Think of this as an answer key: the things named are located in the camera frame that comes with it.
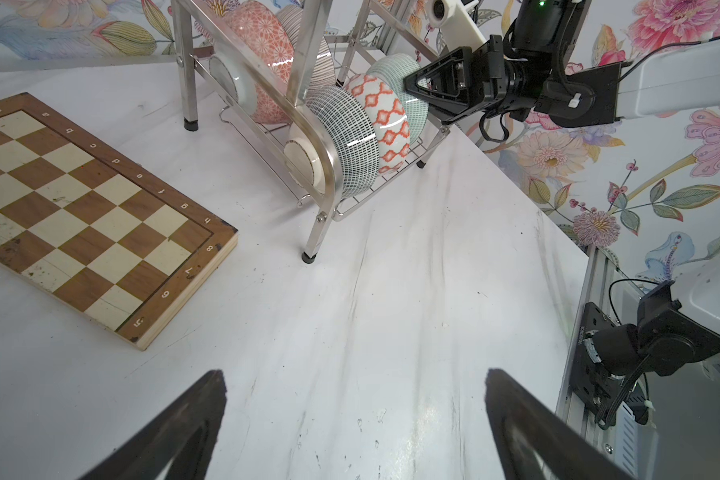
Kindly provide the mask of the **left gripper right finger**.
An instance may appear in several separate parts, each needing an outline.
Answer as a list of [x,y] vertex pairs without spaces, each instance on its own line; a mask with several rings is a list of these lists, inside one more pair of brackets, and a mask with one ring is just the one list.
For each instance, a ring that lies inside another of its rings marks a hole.
[[631,479],[611,434],[597,428],[566,370],[548,408],[508,372],[491,369],[485,406],[506,479]]

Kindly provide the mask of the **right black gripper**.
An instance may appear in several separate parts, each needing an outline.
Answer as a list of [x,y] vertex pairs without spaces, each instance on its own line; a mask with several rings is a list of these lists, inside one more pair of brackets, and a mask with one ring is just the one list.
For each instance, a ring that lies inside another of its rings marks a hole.
[[590,8],[587,1],[524,1],[505,35],[481,47],[460,47],[407,76],[408,93],[453,124],[477,112],[524,121],[531,112],[557,126],[616,122],[621,67],[609,64],[569,75]]

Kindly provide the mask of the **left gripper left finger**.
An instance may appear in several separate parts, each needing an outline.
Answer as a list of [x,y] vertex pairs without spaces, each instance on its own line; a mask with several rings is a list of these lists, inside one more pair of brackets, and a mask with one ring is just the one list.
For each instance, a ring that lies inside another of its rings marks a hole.
[[226,385],[210,370],[131,439],[83,477],[168,479],[206,477],[224,416]]

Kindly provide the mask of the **blue triangle patterned bowl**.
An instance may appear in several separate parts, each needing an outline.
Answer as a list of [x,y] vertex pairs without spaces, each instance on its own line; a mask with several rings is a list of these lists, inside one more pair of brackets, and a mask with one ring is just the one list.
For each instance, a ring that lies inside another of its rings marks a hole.
[[363,107],[377,137],[379,173],[398,171],[410,152],[411,134],[403,103],[381,78],[357,74],[344,89]]

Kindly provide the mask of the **dark patterned plate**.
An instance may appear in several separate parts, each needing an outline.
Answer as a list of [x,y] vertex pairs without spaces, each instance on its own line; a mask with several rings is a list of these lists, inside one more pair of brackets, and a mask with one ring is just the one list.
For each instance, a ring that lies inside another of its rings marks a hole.
[[[333,141],[343,172],[343,196],[370,189],[379,173],[380,153],[374,127],[365,110],[347,91],[336,86],[314,89],[306,106],[321,121]],[[284,147],[286,167],[312,182],[319,192],[325,178],[319,156],[306,135],[293,124]]]

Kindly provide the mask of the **pale green striped bowl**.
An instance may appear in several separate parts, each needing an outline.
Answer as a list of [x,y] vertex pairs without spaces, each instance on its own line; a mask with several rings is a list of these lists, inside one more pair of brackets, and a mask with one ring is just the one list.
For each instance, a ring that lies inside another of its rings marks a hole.
[[406,111],[411,143],[422,133],[428,118],[428,104],[407,92],[405,78],[419,70],[419,64],[404,53],[393,54],[376,61],[367,74],[380,78],[392,88]]

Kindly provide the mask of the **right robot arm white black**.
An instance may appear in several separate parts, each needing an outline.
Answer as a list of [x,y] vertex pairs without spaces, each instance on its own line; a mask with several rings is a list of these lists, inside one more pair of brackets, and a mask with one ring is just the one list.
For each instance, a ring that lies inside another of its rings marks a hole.
[[[654,62],[720,37],[720,1],[597,1],[584,42],[593,66]],[[720,105],[564,128],[513,123],[500,168],[582,247],[625,260],[644,287],[720,254]]]

